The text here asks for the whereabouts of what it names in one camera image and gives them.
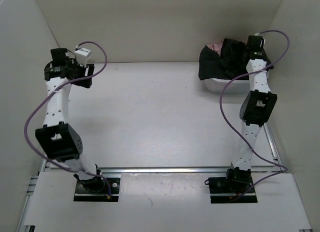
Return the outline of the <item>black trousers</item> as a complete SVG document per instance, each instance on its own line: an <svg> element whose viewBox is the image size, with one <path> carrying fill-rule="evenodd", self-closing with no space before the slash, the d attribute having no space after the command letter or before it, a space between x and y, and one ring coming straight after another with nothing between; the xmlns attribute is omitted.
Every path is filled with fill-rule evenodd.
<svg viewBox="0 0 320 232"><path fill-rule="evenodd" d="M267 57L264 47L259 47L254 35L248 37L247 43L233 39L224 39L220 56L205 46L199 55L198 77L200 80L217 78L231 80L246 74L246 66L250 59L254 59L254 53L258 58L271 61Z"/></svg>

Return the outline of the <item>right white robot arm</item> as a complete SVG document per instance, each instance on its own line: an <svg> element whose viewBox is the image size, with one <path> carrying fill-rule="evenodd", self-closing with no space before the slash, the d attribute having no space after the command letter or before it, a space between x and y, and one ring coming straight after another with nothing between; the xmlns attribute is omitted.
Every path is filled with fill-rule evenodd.
<svg viewBox="0 0 320 232"><path fill-rule="evenodd" d="M268 121L277 101L267 82L267 55L264 38L258 35L248 37L243 60L249 75L250 91L239 112L241 138L227 170L224 185L230 192L236 192L251 183L252 149L262 126Z"/></svg>

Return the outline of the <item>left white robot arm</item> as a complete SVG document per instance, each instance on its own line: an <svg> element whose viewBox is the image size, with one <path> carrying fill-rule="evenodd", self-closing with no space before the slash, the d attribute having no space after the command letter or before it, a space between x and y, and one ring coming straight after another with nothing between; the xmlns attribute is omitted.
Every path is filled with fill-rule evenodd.
<svg viewBox="0 0 320 232"><path fill-rule="evenodd" d="M100 192L105 186L101 171L85 157L82 140L69 124L69 81L93 74L95 67L88 63L91 51L76 49L74 58L66 48L50 52L52 61L44 68L44 79L52 98L48 100L42 128L35 131L36 139L49 159L65 163L75 171L74 177L83 187Z"/></svg>

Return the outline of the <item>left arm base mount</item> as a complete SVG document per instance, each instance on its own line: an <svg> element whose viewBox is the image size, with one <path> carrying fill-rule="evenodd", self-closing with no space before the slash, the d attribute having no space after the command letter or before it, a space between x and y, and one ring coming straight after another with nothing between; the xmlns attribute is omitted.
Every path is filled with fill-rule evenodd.
<svg viewBox="0 0 320 232"><path fill-rule="evenodd" d="M120 177L107 178L110 186L110 195L108 185L103 181L96 185L82 185L77 181L73 196L74 202L118 202L120 194Z"/></svg>

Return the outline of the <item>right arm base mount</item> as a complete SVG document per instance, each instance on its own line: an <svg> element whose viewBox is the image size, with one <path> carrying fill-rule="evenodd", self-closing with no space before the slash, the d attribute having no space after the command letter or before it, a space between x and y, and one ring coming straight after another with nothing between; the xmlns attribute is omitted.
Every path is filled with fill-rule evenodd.
<svg viewBox="0 0 320 232"><path fill-rule="evenodd" d="M228 184L225 177L209 177L204 181L204 184L209 187L211 204L253 204L258 202L252 178L247 185L238 182Z"/></svg>

